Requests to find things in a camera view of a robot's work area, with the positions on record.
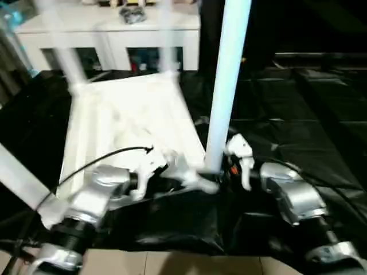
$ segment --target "wooden floor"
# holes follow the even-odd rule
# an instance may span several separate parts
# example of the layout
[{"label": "wooden floor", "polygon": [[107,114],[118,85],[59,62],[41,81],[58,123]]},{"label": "wooden floor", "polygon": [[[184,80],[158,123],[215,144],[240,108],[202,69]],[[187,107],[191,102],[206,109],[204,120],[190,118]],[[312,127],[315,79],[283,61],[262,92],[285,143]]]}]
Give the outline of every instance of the wooden floor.
[{"label": "wooden floor", "polygon": [[[10,256],[0,253],[1,271]],[[82,275],[297,275],[269,257],[208,257],[176,252],[90,250]]]}]

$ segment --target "white shelf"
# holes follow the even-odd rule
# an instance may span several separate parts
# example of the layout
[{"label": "white shelf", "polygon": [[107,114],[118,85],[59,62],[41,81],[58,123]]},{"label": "white shelf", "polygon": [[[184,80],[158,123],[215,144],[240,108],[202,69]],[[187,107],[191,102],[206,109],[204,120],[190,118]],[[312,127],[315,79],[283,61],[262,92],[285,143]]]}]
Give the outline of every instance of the white shelf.
[{"label": "white shelf", "polygon": [[[85,6],[80,3],[62,3],[57,12],[63,21],[64,32],[121,32],[159,29],[159,11],[156,6],[146,6],[147,20],[132,25],[125,24],[119,15],[120,8]],[[200,18],[197,5],[175,4],[174,30],[199,30]],[[16,29],[21,33],[44,33],[42,16],[38,15]]]}]

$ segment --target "black tablecloth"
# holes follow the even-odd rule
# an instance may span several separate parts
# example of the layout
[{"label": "black tablecloth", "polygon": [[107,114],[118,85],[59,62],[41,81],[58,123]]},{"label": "black tablecloth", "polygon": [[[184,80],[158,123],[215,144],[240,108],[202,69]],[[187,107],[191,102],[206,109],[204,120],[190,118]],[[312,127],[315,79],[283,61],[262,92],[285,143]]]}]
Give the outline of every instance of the black tablecloth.
[{"label": "black tablecloth", "polygon": [[[102,80],[127,77],[112,71]],[[334,230],[367,257],[367,81],[364,73],[266,70],[240,77],[230,135],[240,132],[255,156],[296,164],[343,192],[363,218],[334,190],[318,182]],[[180,86],[205,145],[213,80],[186,72]],[[35,176],[57,184],[71,98],[65,80],[42,72],[0,111],[0,142]],[[26,206],[1,186],[6,219]],[[22,221],[4,226],[2,239],[16,239]],[[95,242],[122,250],[177,249],[210,255],[267,255],[302,271],[294,237],[272,200],[255,192],[218,195],[189,192],[126,207],[109,214]],[[42,230],[31,238],[42,239]]]}]

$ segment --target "white pole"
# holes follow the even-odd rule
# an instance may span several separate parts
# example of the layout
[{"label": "white pole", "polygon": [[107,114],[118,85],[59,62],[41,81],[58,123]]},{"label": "white pole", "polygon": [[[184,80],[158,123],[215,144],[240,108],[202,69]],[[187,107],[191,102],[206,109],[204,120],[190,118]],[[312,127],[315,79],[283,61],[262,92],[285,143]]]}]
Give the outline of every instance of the white pole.
[{"label": "white pole", "polygon": [[226,0],[205,166],[219,171],[231,119],[251,0]]},{"label": "white pole", "polygon": [[64,23],[57,12],[60,3],[56,0],[34,0],[34,3],[52,39],[57,59],[71,86],[70,92],[74,93],[74,86],[86,84],[87,78],[75,50],[71,49],[68,35],[62,31]]},{"label": "white pole", "polygon": [[[0,182],[33,210],[50,193],[1,143]],[[59,222],[66,208],[67,203],[52,194],[37,211],[44,225],[50,227]]]},{"label": "white pole", "polygon": [[172,0],[161,0],[159,2],[159,17],[160,17],[160,38],[161,48],[159,50],[159,59],[161,72],[175,72],[174,68],[174,52],[173,49],[173,7]]}]

